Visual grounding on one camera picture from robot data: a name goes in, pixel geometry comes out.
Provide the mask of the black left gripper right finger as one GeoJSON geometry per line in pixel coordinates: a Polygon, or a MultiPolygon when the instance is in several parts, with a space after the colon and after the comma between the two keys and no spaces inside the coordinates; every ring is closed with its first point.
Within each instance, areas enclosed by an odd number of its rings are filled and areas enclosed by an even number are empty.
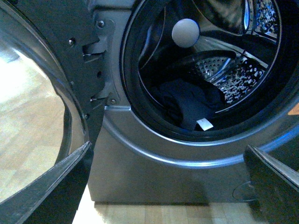
{"type": "Polygon", "coordinates": [[[299,222],[299,173],[248,145],[243,159],[262,213],[270,224],[299,222]]]}

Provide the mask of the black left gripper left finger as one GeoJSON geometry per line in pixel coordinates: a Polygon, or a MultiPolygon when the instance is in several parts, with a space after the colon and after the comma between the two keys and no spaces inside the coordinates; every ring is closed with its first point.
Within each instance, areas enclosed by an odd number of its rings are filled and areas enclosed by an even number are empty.
{"type": "Polygon", "coordinates": [[[0,204],[2,224],[71,224],[88,182],[93,149],[86,142],[0,204]]]}

